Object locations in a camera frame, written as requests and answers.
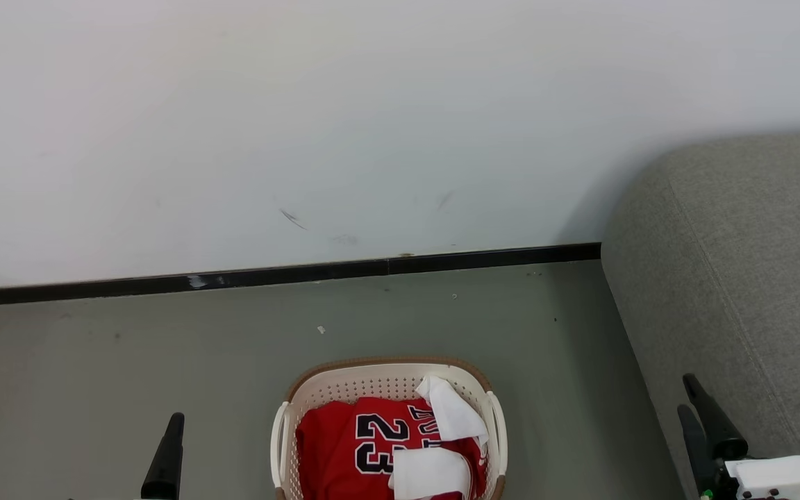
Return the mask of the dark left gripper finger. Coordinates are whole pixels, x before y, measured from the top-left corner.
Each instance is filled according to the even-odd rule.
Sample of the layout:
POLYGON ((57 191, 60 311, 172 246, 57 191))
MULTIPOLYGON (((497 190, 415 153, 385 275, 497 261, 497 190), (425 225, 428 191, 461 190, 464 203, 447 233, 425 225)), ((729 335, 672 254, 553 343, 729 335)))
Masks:
POLYGON ((140 488, 140 500, 180 500, 185 415, 175 412, 140 488))

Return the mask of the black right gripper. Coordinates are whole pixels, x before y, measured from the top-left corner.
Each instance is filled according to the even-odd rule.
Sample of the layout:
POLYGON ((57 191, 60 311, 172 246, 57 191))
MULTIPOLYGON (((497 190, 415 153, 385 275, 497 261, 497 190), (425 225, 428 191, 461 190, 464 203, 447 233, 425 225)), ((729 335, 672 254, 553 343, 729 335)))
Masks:
POLYGON ((697 494, 702 500, 738 500, 739 481, 722 459, 746 458, 747 441, 695 374, 684 374, 683 386, 696 412, 686 404, 676 411, 697 494))

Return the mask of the red number 23 jersey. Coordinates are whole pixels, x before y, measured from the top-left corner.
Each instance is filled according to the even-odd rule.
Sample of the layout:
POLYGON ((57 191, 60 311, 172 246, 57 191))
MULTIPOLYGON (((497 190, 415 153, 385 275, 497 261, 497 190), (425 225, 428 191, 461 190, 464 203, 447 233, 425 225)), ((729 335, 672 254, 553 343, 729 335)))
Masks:
POLYGON ((303 500, 464 500, 456 440, 489 440, 485 421, 440 377, 405 401, 362 397, 309 410, 295 431, 303 500))

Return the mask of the red garment with white band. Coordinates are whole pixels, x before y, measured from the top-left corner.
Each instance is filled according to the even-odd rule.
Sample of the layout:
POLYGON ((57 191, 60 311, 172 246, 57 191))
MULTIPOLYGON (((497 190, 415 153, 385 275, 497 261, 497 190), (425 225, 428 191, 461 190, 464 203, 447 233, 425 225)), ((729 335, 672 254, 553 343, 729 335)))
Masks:
POLYGON ((453 446, 469 465, 470 487, 469 493, 464 494, 464 500, 479 500, 488 484, 486 441, 481 437, 466 437, 454 441, 453 446))

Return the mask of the grey fabric sofa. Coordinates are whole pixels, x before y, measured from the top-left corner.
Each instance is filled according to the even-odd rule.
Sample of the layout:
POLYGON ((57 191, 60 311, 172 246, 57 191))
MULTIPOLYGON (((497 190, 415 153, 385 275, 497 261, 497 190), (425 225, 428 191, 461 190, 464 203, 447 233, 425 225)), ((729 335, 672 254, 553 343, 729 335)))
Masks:
POLYGON ((602 266, 687 500, 685 374, 752 456, 800 453, 800 132, 651 162, 610 216, 602 266))

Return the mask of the cream plastic laundry basket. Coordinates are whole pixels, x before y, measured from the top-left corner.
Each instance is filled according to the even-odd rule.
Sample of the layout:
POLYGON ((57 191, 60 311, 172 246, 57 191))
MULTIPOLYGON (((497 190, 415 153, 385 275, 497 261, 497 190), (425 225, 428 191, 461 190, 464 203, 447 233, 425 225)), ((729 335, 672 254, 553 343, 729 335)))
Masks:
POLYGON ((437 376, 485 420, 487 484, 477 500, 502 500, 508 467, 508 432, 501 402, 487 376, 475 365, 435 356, 377 356, 329 362, 310 368, 291 385, 272 424, 269 461, 276 500, 302 500, 294 433, 306 412, 332 401, 362 397, 403 401, 427 376, 437 376))

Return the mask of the black wall baseboard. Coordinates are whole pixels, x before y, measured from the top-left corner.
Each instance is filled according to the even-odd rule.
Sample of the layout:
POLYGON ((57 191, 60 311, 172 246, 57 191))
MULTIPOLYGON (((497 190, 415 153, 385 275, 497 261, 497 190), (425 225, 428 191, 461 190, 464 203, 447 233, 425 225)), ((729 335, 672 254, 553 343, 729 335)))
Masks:
POLYGON ((269 287, 294 283, 336 281, 366 276, 397 276, 517 265, 545 265, 578 260, 598 260, 602 244, 590 242, 566 246, 511 248, 483 252, 398 256, 373 260, 343 260, 320 265, 225 270, 192 275, 143 276, 118 281, 87 281, 0 287, 0 305, 47 303, 111 297, 145 297, 173 292, 269 287))

